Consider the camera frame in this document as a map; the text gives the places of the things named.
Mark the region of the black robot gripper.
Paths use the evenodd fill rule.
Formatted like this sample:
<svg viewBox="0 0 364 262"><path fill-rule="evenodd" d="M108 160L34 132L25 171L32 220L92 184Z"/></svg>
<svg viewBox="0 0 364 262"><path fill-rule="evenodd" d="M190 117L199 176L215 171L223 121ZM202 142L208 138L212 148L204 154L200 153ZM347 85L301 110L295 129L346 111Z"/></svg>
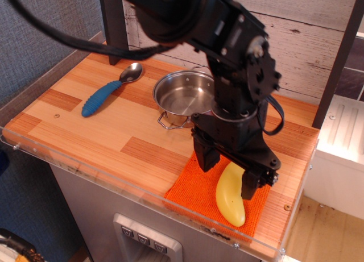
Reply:
<svg viewBox="0 0 364 262"><path fill-rule="evenodd" d="M281 129L265 129L267 104L253 107L249 113L227 117L194 113L191 117L194 150L203 172L208 172L225 156L245 168L242 175L241 197L251 200L257 189L273 186L278 180L281 162L264 141L263 135L276 135Z"/></svg>

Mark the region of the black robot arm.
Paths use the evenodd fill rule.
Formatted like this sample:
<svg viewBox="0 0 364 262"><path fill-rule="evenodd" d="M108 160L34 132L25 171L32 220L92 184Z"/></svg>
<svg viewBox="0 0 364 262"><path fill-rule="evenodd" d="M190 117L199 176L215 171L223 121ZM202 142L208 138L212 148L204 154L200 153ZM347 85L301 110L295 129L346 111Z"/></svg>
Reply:
<svg viewBox="0 0 364 262"><path fill-rule="evenodd" d="M265 128L267 109L284 111L272 96L280 73L268 49L264 25L233 0L127 0L144 33L173 47L188 43L206 54L214 79L210 114L191 115L199 166L214 167L221 156L242 167L241 196L273 185L281 163L264 141L282 128Z"/></svg>

